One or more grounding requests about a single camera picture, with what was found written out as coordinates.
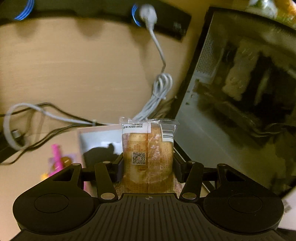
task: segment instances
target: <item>ribbed black surface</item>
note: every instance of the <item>ribbed black surface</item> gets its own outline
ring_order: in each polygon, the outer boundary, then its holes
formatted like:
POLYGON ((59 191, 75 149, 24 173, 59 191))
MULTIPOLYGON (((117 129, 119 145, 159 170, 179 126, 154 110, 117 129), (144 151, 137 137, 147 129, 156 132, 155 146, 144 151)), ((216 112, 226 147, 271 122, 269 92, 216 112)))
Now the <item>ribbed black surface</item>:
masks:
POLYGON ((39 235, 27 231, 13 241, 283 241, 274 231, 238 235, 210 223, 196 204, 179 201, 174 194, 124 194, 114 203, 102 204, 84 226, 60 235, 39 235))

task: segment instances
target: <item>bundled white cable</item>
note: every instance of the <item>bundled white cable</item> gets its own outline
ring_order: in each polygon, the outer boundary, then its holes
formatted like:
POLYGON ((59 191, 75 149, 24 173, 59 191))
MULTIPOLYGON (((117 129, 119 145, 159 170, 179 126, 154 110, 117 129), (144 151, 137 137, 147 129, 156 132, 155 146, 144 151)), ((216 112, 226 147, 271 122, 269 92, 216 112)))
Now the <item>bundled white cable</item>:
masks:
POLYGON ((150 100, 145 104, 142 111, 137 114, 133 120, 143 121, 148 119, 148 117, 155 111, 159 102, 166 98, 167 93, 171 90, 173 86, 173 79, 170 74, 164 73, 166 62, 161 46, 153 32, 154 24, 157 22, 157 15, 153 6, 145 4, 140 9, 140 17, 146 23, 146 27, 154 41, 157 50, 160 54, 161 60, 163 62, 163 67, 161 73, 156 77, 153 84, 153 92, 150 100))
POLYGON ((65 121, 65 122, 71 122, 71 123, 76 123, 76 124, 92 124, 91 122, 87 122, 87 121, 82 121, 82 120, 75 120, 75 119, 68 119, 68 118, 64 118, 64 117, 60 117, 60 116, 56 116, 48 111, 43 110, 42 108, 40 108, 39 106, 33 105, 33 104, 29 104, 29 103, 19 103, 16 105, 13 105, 10 107, 10 109, 7 111, 7 113, 5 114, 4 117, 4 121, 3 121, 3 132, 4 132, 4 136, 7 140, 7 142, 9 143, 9 145, 14 148, 15 150, 23 150, 26 149, 30 143, 27 139, 25 139, 25 145, 24 146, 20 146, 15 139, 13 138, 12 134, 11 134, 11 130, 10 130, 10 116, 11 113, 18 107, 29 107, 32 108, 34 110, 37 110, 39 112, 42 112, 44 115, 47 115, 53 119, 59 120, 59 121, 65 121))

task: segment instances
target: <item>packaged bread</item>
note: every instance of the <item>packaged bread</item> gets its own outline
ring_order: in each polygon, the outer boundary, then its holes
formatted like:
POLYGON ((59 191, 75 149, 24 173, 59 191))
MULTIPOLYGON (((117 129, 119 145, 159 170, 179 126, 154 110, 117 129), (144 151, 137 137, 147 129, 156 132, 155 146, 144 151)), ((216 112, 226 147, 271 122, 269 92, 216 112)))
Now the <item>packaged bread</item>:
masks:
POLYGON ((124 177, 118 189, 128 193, 172 193, 174 120, 122 122, 124 177))

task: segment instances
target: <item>pink object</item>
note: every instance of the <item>pink object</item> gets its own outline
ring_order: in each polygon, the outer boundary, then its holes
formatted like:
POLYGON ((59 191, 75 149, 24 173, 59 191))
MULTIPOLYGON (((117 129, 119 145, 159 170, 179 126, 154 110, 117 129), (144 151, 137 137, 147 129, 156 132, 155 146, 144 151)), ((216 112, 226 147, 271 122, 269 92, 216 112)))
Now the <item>pink object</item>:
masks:
POLYGON ((52 154, 54 156, 55 171, 50 173, 49 176, 52 176, 53 174, 56 174, 57 172, 63 169, 63 162, 62 162, 61 152, 59 151, 59 145, 57 144, 52 145, 52 154))

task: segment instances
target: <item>blue glowing light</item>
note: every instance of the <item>blue glowing light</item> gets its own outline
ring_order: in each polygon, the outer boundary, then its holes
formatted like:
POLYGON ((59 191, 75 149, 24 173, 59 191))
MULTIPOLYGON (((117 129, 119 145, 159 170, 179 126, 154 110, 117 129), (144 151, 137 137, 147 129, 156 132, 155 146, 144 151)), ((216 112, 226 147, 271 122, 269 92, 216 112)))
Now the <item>blue glowing light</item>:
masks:
POLYGON ((31 13, 33 7, 34 7, 34 0, 28 0, 26 7, 17 17, 15 17, 15 20, 20 21, 25 19, 31 13))
POLYGON ((136 4, 133 5, 133 8, 131 9, 131 15, 133 16, 133 20, 135 21, 136 25, 138 25, 139 27, 141 27, 141 24, 139 21, 136 20, 135 18, 135 13, 138 9, 138 6, 136 4))

